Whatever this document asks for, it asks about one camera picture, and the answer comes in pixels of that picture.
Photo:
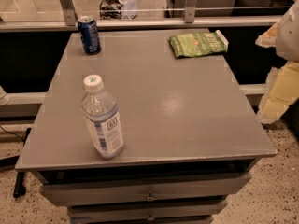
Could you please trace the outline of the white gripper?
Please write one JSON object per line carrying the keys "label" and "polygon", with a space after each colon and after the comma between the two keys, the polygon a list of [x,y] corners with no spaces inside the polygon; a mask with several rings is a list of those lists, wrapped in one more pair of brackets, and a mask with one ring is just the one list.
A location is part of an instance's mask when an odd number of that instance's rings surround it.
{"label": "white gripper", "polygon": [[257,119],[262,124],[271,124],[299,99],[299,0],[280,22],[259,35],[255,44],[263,48],[276,46],[277,56],[293,61],[286,62],[281,68],[272,67],[267,75]]}

